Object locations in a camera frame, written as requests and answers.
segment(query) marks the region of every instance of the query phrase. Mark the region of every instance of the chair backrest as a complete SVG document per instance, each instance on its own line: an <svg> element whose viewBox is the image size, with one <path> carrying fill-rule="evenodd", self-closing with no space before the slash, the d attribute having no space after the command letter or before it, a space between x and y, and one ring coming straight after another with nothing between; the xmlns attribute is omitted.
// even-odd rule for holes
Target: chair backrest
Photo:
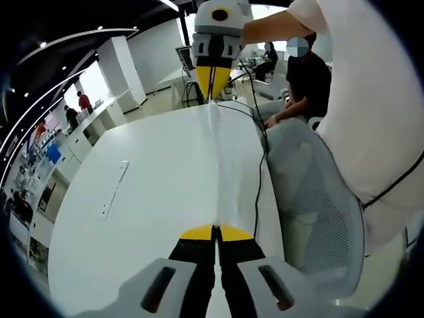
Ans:
<svg viewBox="0 0 424 318"><path fill-rule="evenodd" d="M282 224L313 219L295 264L327 299L352 295L365 253L361 204L342 179L329 149L304 123L289 119L268 134L272 183ZM287 240L288 245L299 242Z"/></svg>

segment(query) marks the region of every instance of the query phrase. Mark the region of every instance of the floor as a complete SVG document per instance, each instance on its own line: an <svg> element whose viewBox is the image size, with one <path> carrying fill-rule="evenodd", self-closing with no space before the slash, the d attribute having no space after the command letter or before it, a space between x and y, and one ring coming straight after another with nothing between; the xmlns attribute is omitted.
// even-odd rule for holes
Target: floor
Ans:
<svg viewBox="0 0 424 318"><path fill-rule="evenodd" d="M238 82L237 91L239 95L247 100L249 105L254 105L253 94L248 80L244 83ZM259 95L256 98L259 105L268 101ZM156 95L149 95L148 100L140 109L126 114L125 117L128 122L133 122L171 111L170 99L170 89L159 91ZM52 202L48 204L47 213L53 218L56 218L65 190L59 186L52 194ZM298 233L306 233L308 231L300 224L293 224L291 230ZM337 303L363 309L372 307L383 296L397 274L399 262L403 256L404 239L403 235L399 235L387 246L368 257L364 263L364 270L357 291L350 298L340 299ZM292 245L291 250L288 249L286 251L288 258L296 257L296 251L299 250L304 242L299 239L296 244L299 244L298 248L296 248L296 245L294 247Z"/></svg>

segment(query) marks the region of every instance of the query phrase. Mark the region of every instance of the white shirt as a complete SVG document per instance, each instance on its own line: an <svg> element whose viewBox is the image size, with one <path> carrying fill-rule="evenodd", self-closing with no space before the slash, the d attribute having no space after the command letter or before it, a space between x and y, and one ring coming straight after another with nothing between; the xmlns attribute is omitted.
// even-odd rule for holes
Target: white shirt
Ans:
<svg viewBox="0 0 424 318"><path fill-rule="evenodd" d="M333 43L327 116L317 133L363 203L383 192L424 150L424 98L410 59L366 0L295 0L290 12ZM424 162L364 211L368 252L424 208Z"/></svg>

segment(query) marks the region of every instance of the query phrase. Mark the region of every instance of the computer monitor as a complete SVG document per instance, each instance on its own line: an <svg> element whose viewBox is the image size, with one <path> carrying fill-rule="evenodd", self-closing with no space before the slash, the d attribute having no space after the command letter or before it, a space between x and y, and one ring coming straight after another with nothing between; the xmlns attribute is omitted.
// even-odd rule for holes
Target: computer monitor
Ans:
<svg viewBox="0 0 424 318"><path fill-rule="evenodd" d="M183 64L184 72L191 77L195 67L193 61L191 60L190 51L191 46L183 46L182 48L176 48L178 57L180 58L181 63Z"/></svg>

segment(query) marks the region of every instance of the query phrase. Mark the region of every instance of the ceiling light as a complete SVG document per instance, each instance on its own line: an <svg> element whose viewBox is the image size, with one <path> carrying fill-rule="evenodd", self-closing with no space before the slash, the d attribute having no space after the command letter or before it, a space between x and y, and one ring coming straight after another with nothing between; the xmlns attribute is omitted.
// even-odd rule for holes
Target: ceiling light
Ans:
<svg viewBox="0 0 424 318"><path fill-rule="evenodd" d="M179 11L178 6L172 3L170 0L159 0L159 1L162 2L164 5L169 6L169 8L174 9L177 12Z"/></svg>

